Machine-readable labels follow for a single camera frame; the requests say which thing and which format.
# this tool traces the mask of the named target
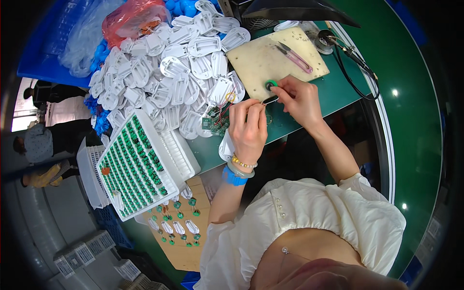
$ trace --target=gold bracelet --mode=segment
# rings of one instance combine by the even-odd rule
[[[235,162],[235,163],[238,163],[240,166],[243,166],[243,167],[246,167],[246,168],[255,168],[255,167],[258,167],[258,163],[256,162],[255,164],[253,165],[249,165],[249,164],[244,164],[242,162],[240,162],[240,160],[238,160],[238,157],[235,155],[235,152],[232,156],[232,162]]]

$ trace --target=woman's left hand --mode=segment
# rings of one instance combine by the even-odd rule
[[[244,164],[255,164],[263,152],[267,139],[264,109],[265,107],[255,99],[239,102],[229,109],[229,135],[235,147],[235,155]],[[245,172],[252,171],[252,168],[240,165],[238,168]]]

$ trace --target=hand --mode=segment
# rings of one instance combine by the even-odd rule
[[[235,147],[235,155],[244,164],[255,164],[267,139],[264,106],[255,99],[239,102],[230,107],[229,119],[229,135]],[[237,165],[237,168],[244,172],[252,171],[252,168]]]
[[[277,85],[271,90],[279,97],[278,102],[285,105],[284,112],[289,112],[307,131],[324,122],[316,85],[293,76],[284,77]]]

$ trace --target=polka dot shirt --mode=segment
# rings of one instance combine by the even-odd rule
[[[44,161],[53,156],[53,138],[44,124],[36,124],[24,137],[26,159],[31,163]]]

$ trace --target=pile of white plastic parts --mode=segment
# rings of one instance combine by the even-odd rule
[[[112,111],[114,131],[141,108],[158,132],[179,128],[186,139],[210,137],[201,118],[211,108],[243,99],[245,89],[235,71],[228,71],[225,52],[250,41],[250,33],[209,1],[201,2],[206,4],[194,18],[179,16],[172,28],[160,23],[150,35],[125,39],[93,74],[89,93]],[[218,32],[227,35],[221,40]]]

